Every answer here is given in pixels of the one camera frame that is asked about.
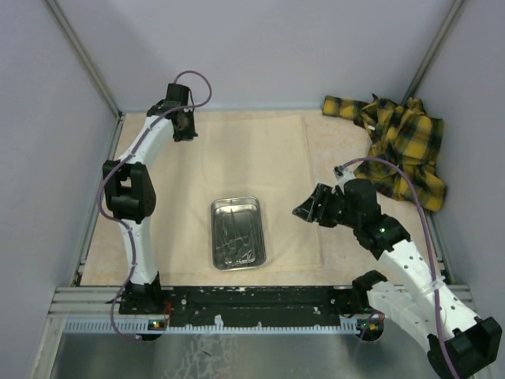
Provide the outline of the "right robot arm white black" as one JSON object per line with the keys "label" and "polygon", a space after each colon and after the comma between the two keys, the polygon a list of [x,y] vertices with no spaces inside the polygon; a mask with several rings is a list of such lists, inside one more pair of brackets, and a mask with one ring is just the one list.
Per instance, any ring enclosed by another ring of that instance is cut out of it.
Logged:
{"label": "right robot arm white black", "polygon": [[293,214],[321,227],[350,228],[359,245],[395,273],[405,292],[372,270],[353,281],[353,305],[396,323],[421,346],[439,377],[469,378],[496,360],[499,323],[479,317],[443,279],[432,278],[410,234],[382,212],[370,181],[353,178],[335,188],[318,184]]}

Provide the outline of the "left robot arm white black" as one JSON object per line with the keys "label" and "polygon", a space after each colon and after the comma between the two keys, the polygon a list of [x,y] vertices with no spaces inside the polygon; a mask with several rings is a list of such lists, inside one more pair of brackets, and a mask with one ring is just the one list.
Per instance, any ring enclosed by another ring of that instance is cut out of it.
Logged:
{"label": "left robot arm white black", "polygon": [[149,167],[169,139],[191,141],[197,136],[195,107],[189,87],[168,84],[165,98],[149,109],[133,143],[118,159],[103,164],[101,190],[106,207],[100,211],[119,224],[129,262],[122,292],[114,300],[122,314],[159,313],[163,307],[150,237],[156,193]]}

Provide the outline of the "steel instrument tray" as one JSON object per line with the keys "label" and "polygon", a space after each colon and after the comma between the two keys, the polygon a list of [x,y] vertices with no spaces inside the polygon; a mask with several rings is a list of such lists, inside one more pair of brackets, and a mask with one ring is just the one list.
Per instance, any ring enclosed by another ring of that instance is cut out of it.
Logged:
{"label": "steel instrument tray", "polygon": [[219,271],[259,268],[267,260],[260,202],[256,197],[213,201],[212,264]]}

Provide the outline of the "beige cloth wrap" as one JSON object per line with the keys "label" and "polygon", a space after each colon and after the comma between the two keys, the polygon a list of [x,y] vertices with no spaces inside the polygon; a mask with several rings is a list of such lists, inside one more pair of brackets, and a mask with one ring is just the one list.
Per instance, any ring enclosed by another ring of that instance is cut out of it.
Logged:
{"label": "beige cloth wrap", "polygon": [[151,243],[163,275],[213,271],[211,203],[260,202],[265,271],[321,264],[316,226],[293,209],[313,191],[301,116],[204,122],[191,142],[169,141],[149,169],[157,202]]}

